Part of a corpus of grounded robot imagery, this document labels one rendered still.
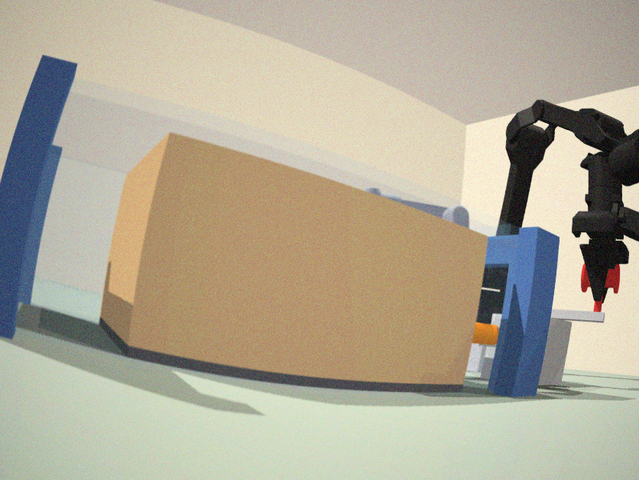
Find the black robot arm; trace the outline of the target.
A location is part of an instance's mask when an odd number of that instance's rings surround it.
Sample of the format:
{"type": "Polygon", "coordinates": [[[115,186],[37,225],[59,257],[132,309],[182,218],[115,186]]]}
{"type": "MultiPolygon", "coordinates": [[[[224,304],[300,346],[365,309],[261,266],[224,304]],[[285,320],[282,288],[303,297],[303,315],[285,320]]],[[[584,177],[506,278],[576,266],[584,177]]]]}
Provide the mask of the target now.
{"type": "MultiPolygon", "coordinates": [[[[574,111],[545,100],[537,100],[518,112],[506,129],[505,149],[510,161],[500,219],[519,228],[523,225],[533,172],[553,143],[557,126],[572,131],[600,152],[588,153],[580,167],[588,170],[588,190],[609,186],[622,192],[622,184],[639,183],[639,129],[630,135],[621,121],[596,109],[574,111]],[[533,125],[549,124],[545,129],[533,125]]],[[[639,242],[639,212],[614,201],[611,211],[622,233],[639,242]]]]}

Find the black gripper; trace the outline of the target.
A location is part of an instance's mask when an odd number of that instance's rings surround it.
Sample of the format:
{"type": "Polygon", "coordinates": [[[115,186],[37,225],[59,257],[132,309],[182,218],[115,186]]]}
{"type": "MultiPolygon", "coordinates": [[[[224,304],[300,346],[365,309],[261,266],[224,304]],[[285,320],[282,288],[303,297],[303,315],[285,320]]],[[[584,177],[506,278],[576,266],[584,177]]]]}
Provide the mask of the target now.
{"type": "Polygon", "coordinates": [[[613,202],[622,201],[622,192],[609,186],[596,186],[585,195],[588,211],[578,211],[573,216],[572,234],[580,238],[581,232],[589,236],[588,244],[579,245],[585,262],[594,301],[604,303],[608,288],[605,287],[608,269],[616,264],[628,264],[629,251],[623,241],[624,234],[615,222],[611,211],[613,202]],[[602,298],[603,294],[603,298],[602,298]]]}

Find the blue flat bar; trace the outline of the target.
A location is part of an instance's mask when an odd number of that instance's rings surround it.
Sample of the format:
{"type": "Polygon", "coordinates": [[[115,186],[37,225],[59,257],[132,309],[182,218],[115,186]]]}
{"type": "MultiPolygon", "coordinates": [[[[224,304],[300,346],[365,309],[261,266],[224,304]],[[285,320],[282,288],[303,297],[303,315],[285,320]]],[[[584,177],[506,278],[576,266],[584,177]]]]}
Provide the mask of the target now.
{"type": "Polygon", "coordinates": [[[550,317],[553,307],[553,298],[556,284],[556,272],[558,265],[558,251],[560,245],[560,237],[550,233],[550,249],[547,263],[547,279],[543,296],[543,306],[539,332],[534,353],[534,362],[532,364],[530,380],[527,386],[527,396],[536,396],[539,384],[541,368],[543,366],[543,357],[547,344],[547,336],[550,328],[550,317]]]}

